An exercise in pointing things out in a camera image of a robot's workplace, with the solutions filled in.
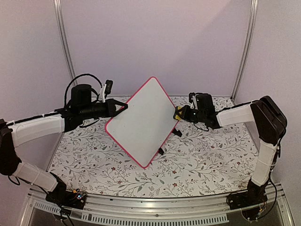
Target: floral tablecloth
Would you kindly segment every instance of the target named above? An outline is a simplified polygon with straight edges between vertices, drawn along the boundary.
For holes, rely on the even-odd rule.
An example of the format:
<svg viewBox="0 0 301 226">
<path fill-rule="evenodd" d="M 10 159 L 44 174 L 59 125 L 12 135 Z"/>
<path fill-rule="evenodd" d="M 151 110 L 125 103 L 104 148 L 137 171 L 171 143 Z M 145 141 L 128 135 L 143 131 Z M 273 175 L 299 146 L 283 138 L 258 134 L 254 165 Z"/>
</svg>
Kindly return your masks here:
<svg viewBox="0 0 301 226">
<path fill-rule="evenodd" d="M 171 99 L 175 106 L 188 103 L 186 97 Z M 215 97 L 214 105 L 221 110 L 233 104 Z M 183 136 L 170 135 L 165 154 L 142 169 L 106 134 L 107 120 L 64 134 L 49 171 L 70 189 L 151 198 L 220 194 L 246 188 L 256 165 L 258 151 L 244 124 L 204 132 L 180 121 L 176 129 Z"/>
</svg>

